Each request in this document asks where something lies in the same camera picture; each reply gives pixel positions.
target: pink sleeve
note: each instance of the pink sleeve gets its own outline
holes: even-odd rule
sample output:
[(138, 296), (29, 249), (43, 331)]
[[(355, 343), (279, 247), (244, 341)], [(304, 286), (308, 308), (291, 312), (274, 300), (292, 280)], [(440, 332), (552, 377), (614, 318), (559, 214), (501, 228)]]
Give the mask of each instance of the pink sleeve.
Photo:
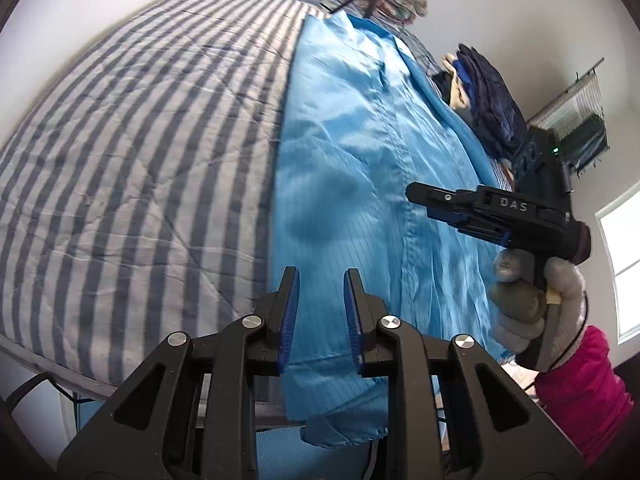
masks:
[(634, 406), (608, 354), (604, 334), (590, 326), (571, 359), (536, 378), (545, 411), (580, 450), (587, 466), (609, 445)]

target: gray glove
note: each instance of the gray glove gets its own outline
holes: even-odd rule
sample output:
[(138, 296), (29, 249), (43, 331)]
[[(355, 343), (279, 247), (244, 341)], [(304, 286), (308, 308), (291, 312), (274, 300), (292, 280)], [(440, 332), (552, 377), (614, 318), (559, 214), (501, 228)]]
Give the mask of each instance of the gray glove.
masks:
[[(546, 307), (545, 293), (531, 285), (532, 254), (504, 250), (498, 254), (494, 266), (497, 283), (488, 292), (500, 311), (494, 325), (494, 337), (505, 348), (519, 354), (545, 329), (542, 317)], [(575, 354), (582, 342), (586, 314), (584, 278), (574, 264), (560, 258), (549, 258), (544, 273), (547, 286), (555, 289), (561, 297), (558, 330), (546, 359), (551, 364), (566, 352), (555, 364), (554, 368), (558, 368)], [(577, 340), (571, 344), (576, 335)]]

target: finger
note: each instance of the finger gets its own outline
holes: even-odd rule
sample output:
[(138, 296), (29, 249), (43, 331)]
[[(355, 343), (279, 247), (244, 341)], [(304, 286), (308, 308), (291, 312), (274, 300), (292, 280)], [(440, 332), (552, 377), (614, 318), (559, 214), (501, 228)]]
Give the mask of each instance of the finger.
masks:
[(545, 329), (545, 320), (539, 319), (535, 323), (523, 323), (499, 312), (495, 320), (496, 326), (503, 326), (507, 332), (511, 332), (523, 339), (533, 341), (540, 337)]
[(505, 327), (499, 324), (494, 326), (494, 339), (514, 354), (523, 353), (530, 343), (528, 339), (524, 339), (513, 332), (509, 332)]
[(584, 278), (574, 264), (560, 258), (549, 258), (545, 265), (547, 285), (562, 296), (562, 304), (582, 301)]
[(503, 283), (515, 282), (523, 278), (533, 281), (533, 254), (520, 249), (505, 249), (494, 261), (496, 280)]
[(540, 291), (524, 280), (494, 283), (489, 288), (488, 296), (509, 317), (523, 322), (532, 322), (539, 317)]

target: person's arm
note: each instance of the person's arm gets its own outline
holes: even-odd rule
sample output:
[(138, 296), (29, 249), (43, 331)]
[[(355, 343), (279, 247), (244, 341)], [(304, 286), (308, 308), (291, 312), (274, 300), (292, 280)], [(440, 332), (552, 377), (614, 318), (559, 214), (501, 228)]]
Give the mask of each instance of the person's arm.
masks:
[[(541, 297), (520, 278), (525, 266), (521, 251), (503, 251), (496, 260), (498, 283), (489, 291), (500, 310), (495, 338), (514, 353), (523, 352), (544, 330), (543, 320), (526, 323), (527, 309), (535, 312)], [(583, 330), (586, 305), (580, 272), (569, 262), (550, 258), (545, 277), (562, 297), (551, 355), (558, 363), (537, 376), (536, 393), (589, 466), (611, 443), (634, 403), (623, 381), (613, 373), (602, 331), (594, 326)], [(516, 312), (520, 318), (513, 319), (505, 312)]]

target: blue satin cloth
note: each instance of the blue satin cloth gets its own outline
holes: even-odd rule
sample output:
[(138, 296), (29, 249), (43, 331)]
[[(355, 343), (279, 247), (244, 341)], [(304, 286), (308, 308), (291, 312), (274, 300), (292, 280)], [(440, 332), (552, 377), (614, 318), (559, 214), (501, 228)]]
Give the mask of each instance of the blue satin cloth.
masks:
[(289, 73), (275, 171), (271, 288), (300, 271), (287, 415), (310, 444), (338, 447), (386, 434), (386, 380), (351, 360), (342, 277), (418, 330), (471, 334), (496, 359), (486, 298), (499, 248), (428, 219), (408, 202), (420, 181), (475, 189), (497, 181), (469, 127), (438, 97), (408, 49), (368, 20), (306, 18)]

